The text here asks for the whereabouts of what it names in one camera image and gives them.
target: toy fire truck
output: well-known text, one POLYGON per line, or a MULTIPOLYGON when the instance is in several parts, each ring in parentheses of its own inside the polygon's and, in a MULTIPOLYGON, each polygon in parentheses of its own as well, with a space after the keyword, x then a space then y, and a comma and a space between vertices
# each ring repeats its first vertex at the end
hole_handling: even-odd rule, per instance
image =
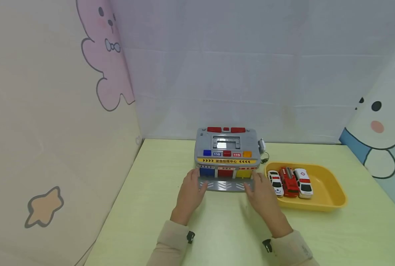
POLYGON ((284 196, 289 198, 296 198, 299 195, 298 183, 296 182, 295 174, 289 167, 282 167, 280 169, 280 177, 284 189, 284 196))
POLYGON ((254 129, 243 127, 199 128, 196 135, 195 163, 200 168, 200 184, 208 190, 244 191, 251 184, 252 170, 258 169, 264 140, 254 129))

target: red fire truck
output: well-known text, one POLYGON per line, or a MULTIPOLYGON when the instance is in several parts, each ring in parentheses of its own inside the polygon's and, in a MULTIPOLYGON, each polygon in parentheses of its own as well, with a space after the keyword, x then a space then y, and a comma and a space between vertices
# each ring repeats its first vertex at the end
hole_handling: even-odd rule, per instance
POLYGON ((279 172, 285 197, 296 198, 299 195, 299 187, 295 179, 295 174, 293 174, 293 171, 289 167, 282 167, 279 172))

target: toy car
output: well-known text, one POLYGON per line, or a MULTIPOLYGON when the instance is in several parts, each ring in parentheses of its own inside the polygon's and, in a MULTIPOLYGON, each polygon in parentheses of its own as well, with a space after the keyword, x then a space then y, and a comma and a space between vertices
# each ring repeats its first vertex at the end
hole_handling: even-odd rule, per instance
POLYGON ((268 179, 270 179, 271 185, 275 189, 276 196, 283 197, 284 191, 279 173, 277 171, 270 170, 268 171, 267 175, 268 175, 268 179))
POLYGON ((306 169, 296 168, 295 179, 299 187, 299 197, 303 199, 311 199, 313 196, 313 187, 311 186, 310 177, 306 169))
POLYGON ((299 188, 292 170, 289 167, 282 167, 280 177, 284 189, 284 196, 296 198, 299 195, 299 188))

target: red light bar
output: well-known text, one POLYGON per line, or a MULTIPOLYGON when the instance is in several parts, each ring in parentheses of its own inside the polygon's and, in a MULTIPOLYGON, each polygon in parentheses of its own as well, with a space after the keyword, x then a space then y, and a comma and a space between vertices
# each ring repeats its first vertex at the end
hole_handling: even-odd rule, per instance
POLYGON ((211 126, 209 126, 206 130, 208 132, 217 132, 217 133, 221 133, 222 132, 221 127, 211 127, 211 126))
POLYGON ((244 127, 232 127, 231 132, 232 133, 243 133, 243 132, 246 132, 246 129, 244 127))

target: sleeve cuff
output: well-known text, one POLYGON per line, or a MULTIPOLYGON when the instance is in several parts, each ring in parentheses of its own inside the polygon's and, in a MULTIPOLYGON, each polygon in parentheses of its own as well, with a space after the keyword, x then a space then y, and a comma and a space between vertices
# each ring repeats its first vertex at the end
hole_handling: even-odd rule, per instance
POLYGON ((278 258, 282 258, 282 265, 295 265, 313 257, 301 233, 295 230, 282 238, 271 239, 271 244, 278 258))
POLYGON ((168 220, 159 234, 158 243, 183 251, 187 246, 188 233, 189 227, 168 220))

